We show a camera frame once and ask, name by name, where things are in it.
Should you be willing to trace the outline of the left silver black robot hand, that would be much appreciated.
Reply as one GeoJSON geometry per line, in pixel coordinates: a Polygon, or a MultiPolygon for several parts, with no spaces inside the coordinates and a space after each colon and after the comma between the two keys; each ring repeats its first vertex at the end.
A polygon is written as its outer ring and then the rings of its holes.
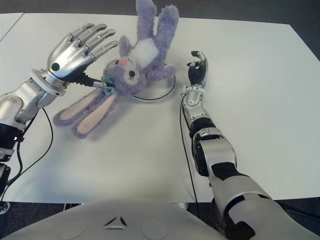
{"type": "Polygon", "coordinates": [[[56,79],[65,83],[76,83],[86,87],[113,88],[112,82],[102,82],[89,77],[85,70],[119,42],[114,40],[99,46],[104,40],[115,35],[107,25],[87,23],[70,31],[52,50],[47,59],[47,70],[56,79]]]}

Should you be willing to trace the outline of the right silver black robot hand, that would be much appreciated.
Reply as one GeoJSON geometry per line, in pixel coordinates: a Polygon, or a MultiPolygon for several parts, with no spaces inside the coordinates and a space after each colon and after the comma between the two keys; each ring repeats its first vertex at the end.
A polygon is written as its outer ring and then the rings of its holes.
{"type": "Polygon", "coordinates": [[[188,67],[188,79],[190,84],[200,85],[201,87],[205,87],[206,79],[208,74],[208,59],[205,54],[201,51],[191,51],[190,52],[193,57],[199,59],[199,61],[191,61],[187,63],[188,67]]]}

